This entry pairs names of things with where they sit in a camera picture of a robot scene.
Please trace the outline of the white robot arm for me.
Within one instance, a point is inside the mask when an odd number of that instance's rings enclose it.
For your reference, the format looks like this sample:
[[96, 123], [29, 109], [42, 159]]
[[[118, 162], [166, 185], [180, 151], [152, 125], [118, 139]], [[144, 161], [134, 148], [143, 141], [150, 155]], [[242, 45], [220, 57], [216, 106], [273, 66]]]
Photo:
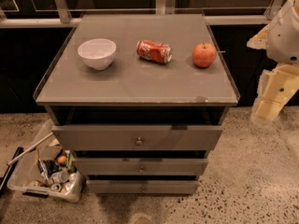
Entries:
[[288, 0], [247, 46], [265, 49], [267, 57], [278, 63], [272, 71], [263, 70], [252, 107], [251, 120], [265, 125], [299, 91], [299, 0]]

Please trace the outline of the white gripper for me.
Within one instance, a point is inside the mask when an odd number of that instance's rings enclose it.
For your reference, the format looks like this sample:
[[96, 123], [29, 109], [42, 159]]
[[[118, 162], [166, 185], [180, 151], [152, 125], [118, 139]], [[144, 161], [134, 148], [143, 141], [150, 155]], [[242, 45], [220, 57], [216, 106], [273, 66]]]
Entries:
[[[248, 42], [251, 49], [266, 49], [269, 25], [260, 30]], [[252, 121], [273, 121], [299, 90], [299, 66], [279, 63], [273, 69], [263, 92], [263, 99], [255, 99], [251, 109]]]

